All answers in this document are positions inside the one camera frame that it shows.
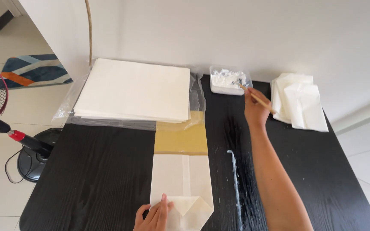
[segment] brush handle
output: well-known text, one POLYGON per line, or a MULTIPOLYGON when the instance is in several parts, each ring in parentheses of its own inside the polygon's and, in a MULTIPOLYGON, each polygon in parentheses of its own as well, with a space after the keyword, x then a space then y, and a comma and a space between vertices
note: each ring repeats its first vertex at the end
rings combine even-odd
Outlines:
MULTIPOLYGON (((240 84, 239 83, 239 86, 242 88, 242 89, 244 89, 244 90, 248 90, 248 89, 246 89, 246 87, 244 86, 244 85, 242 85, 242 84, 240 84)), ((275 115, 275 110, 273 110, 272 109, 272 107, 271 106, 269 106, 269 105, 267 105, 264 101, 262 101, 259 97, 257 97, 256 95, 254 95, 252 92, 251 92, 251 96, 256 100, 256 101, 258 101, 260 104, 262 104, 264 107, 266 107, 266 109, 268 109, 271 113, 272 113, 272 115, 275 115)))

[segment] plastic bag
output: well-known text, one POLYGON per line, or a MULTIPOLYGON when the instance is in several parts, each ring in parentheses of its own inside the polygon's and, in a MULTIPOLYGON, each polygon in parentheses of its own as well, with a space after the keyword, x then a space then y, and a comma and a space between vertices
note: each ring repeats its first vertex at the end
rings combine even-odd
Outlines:
POLYGON ((113 120, 113 119, 87 119, 80 116, 74 116, 73 107, 78 100, 78 97, 85 85, 88 74, 79 78, 73 79, 74 83, 70 87, 64 101, 55 113, 52 121, 61 121, 62 123, 73 123, 89 126, 111 126, 124 127, 141 130, 167 130, 167 131, 182 131, 195 124, 205 122, 206 103, 203 96, 201 78, 203 72, 198 67, 188 67, 191 69, 189 77, 189 106, 191 109, 191 119, 183 123, 165 123, 144 120, 113 120))

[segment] rug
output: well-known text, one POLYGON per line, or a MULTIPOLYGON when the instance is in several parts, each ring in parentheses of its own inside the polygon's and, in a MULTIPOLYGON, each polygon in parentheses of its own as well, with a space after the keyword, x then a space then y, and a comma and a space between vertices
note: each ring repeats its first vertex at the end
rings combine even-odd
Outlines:
POLYGON ((9 58, 1 72, 9 89, 72 82, 55 54, 21 55, 9 58))

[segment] electric fan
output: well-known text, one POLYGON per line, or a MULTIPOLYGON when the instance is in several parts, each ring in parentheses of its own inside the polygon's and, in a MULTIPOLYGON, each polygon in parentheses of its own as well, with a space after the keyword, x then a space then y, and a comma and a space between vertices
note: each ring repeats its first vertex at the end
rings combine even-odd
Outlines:
MULTIPOLYGON (((7 102, 8 87, 0 75, 0 116, 7 102)), ((61 131, 62 128, 53 128, 43 131, 35 137, 30 137, 23 132, 11 130, 7 123, 0 120, 0 133, 7 133, 9 137, 23 145, 18 156, 17 168, 24 179, 32 182, 38 181, 61 131)))

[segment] black table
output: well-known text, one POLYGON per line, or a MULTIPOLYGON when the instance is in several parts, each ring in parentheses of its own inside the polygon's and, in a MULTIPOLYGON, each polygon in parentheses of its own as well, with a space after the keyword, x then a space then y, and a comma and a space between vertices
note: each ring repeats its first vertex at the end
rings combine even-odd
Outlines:
MULTIPOLYGON (((244 230, 267 230, 254 177, 244 97, 214 94, 202 78, 215 211, 202 230, 238 230, 231 155, 239 175, 244 230)), ((270 84, 253 82, 270 98, 270 84)), ((370 205, 329 133, 293 129, 269 117, 266 129, 315 230, 370 231, 370 205)), ((149 203, 155 132, 66 124, 21 215, 22 231, 130 231, 149 203)))

